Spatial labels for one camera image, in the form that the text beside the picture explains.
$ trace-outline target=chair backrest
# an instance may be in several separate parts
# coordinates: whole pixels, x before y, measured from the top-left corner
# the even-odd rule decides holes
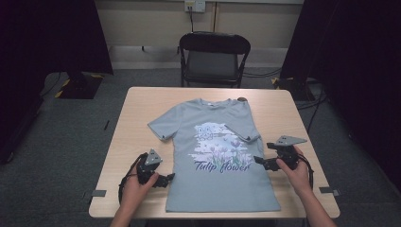
[[[195,31],[181,37],[180,49],[248,56],[251,44],[240,35]]]

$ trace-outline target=gray carpet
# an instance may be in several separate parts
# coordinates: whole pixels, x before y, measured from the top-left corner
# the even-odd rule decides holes
[[[246,72],[268,73],[272,68]],[[51,74],[40,114],[11,163],[0,166],[0,226],[108,226],[110,219],[88,214],[124,98],[132,86],[180,86],[179,69],[115,70],[103,79],[92,100],[54,98],[66,75]],[[318,95],[320,85],[311,85]],[[242,88],[272,89],[269,78],[244,78]],[[315,108],[300,110],[307,128]],[[321,104],[309,137],[330,185],[338,189],[339,226],[399,226],[400,197],[375,161],[348,137],[346,123],[328,101]],[[131,226],[143,226],[134,220]],[[230,222],[226,226],[240,226]],[[263,226],[263,221],[244,226]],[[301,226],[300,219],[279,227]]]

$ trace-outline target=wooden table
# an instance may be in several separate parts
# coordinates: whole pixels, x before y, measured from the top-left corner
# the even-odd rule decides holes
[[[160,141],[148,127],[148,122],[171,107],[194,98],[221,101],[227,98],[246,97],[253,113],[255,125],[263,142],[275,142],[281,135],[307,139],[298,147],[312,165],[314,192],[331,218],[340,215],[333,194],[322,194],[319,187],[328,186],[315,150],[305,131],[304,124],[292,97],[287,91],[219,88],[156,88],[132,87],[129,89],[114,132],[109,152],[101,171],[96,190],[107,190],[105,197],[94,197],[89,213],[94,218],[111,218],[118,209],[118,185],[133,161],[154,148],[164,161],[157,168],[162,175],[172,172],[172,141]],[[265,158],[276,153],[265,147]],[[135,218],[304,218],[305,210],[294,193],[283,171],[267,171],[281,211],[255,213],[167,213],[167,188],[152,188],[141,204]]]

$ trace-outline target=chair seat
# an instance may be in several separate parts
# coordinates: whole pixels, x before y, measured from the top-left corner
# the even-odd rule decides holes
[[[188,79],[237,80],[237,54],[189,51],[185,77]]]

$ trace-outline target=black backdrop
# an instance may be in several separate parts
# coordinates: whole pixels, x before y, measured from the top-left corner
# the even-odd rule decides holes
[[[113,73],[95,2],[0,1],[0,161],[46,76],[67,70]]]
[[[305,0],[281,76],[320,80],[354,139],[401,190],[400,1]]]

